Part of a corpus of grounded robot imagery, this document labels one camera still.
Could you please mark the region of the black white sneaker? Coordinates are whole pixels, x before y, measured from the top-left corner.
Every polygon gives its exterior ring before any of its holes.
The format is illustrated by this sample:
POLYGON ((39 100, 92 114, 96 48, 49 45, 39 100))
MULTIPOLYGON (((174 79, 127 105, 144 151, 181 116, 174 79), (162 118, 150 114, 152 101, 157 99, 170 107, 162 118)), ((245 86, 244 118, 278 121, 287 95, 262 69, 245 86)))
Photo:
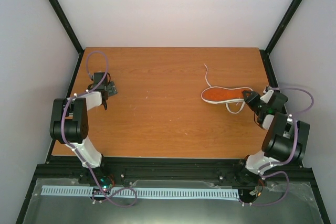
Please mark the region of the black white sneaker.
POLYGON ((210 104, 244 102, 243 91, 252 91, 252 89, 249 87, 232 89, 213 86, 202 91, 201 99, 210 104))

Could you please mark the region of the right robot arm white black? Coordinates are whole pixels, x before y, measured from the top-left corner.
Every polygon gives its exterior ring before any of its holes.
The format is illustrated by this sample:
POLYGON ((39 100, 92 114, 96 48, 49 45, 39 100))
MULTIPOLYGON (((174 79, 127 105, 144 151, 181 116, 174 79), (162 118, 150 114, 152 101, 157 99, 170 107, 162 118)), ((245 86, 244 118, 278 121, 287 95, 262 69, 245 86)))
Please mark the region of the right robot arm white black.
POLYGON ((241 159, 234 168, 235 180, 241 185, 250 185, 258 183, 266 171, 276 166, 302 161, 310 125, 284 113, 288 97, 273 88, 266 87, 263 95, 248 90, 242 94, 255 114, 257 125, 267 130, 261 150, 241 159))

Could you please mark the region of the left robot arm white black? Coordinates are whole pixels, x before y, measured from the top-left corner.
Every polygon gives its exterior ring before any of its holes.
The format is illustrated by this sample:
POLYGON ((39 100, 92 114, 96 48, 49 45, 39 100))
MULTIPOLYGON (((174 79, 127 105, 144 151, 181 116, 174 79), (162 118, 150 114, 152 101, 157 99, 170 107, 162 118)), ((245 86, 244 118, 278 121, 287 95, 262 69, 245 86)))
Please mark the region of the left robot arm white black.
POLYGON ((109 170, 101 165, 103 155, 89 138, 88 111, 99 106, 106 110, 107 100, 118 92, 108 72, 95 72, 91 79, 93 83, 84 93, 54 99, 49 133, 53 140, 70 148, 84 168, 92 168, 91 178, 101 184, 108 180, 109 170))

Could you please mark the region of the white shoelace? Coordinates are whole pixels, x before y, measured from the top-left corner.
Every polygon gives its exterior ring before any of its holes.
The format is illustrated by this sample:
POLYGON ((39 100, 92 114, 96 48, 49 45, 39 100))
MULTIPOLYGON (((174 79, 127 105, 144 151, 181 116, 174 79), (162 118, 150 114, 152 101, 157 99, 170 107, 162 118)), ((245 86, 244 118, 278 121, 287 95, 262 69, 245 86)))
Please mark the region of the white shoelace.
MULTIPOLYGON (((204 79, 205 79, 205 83, 207 85, 207 88, 216 86, 216 85, 211 85, 210 84, 210 82, 208 80, 208 66, 205 63, 203 65, 204 65, 204 68, 205 68, 204 79)), ((243 110, 245 104, 246 104, 245 102, 232 102, 232 103, 222 103, 222 104, 212 104, 212 105, 224 105, 226 107, 226 110, 229 113, 239 114, 243 110)))

